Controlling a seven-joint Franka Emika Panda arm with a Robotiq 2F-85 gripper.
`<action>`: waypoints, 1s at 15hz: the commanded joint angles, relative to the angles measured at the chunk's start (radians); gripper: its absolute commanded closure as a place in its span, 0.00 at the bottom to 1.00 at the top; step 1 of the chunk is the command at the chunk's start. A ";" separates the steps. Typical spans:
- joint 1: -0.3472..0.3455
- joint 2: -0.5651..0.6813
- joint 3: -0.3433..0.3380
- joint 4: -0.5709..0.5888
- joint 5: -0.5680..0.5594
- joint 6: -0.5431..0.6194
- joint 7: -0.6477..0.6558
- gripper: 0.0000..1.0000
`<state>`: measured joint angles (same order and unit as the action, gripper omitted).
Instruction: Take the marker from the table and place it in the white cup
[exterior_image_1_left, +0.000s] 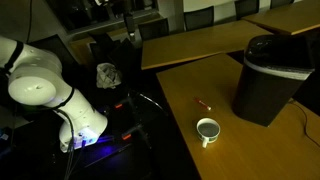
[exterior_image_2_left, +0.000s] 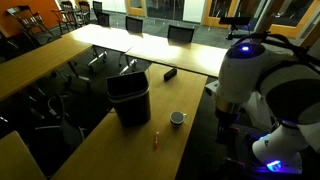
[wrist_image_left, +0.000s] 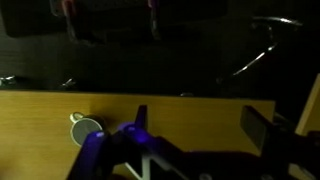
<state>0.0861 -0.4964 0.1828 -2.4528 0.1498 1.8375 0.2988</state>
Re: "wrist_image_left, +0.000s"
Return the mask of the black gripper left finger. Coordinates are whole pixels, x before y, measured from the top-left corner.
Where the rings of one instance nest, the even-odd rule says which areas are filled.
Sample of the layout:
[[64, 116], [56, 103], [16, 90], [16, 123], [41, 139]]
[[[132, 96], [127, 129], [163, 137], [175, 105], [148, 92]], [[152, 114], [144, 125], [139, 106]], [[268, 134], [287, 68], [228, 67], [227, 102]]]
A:
[[147, 128], [147, 112], [148, 108], [146, 105], [140, 105], [138, 107], [137, 115], [134, 122], [137, 127], [142, 129]]

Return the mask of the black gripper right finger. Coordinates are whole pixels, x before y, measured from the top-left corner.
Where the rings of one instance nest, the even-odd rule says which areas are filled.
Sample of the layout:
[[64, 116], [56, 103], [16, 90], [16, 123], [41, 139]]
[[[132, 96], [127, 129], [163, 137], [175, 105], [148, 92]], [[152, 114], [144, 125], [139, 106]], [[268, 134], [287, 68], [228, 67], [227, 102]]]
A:
[[240, 119], [240, 126], [259, 153], [265, 153], [269, 140], [269, 121], [254, 107], [244, 106]]

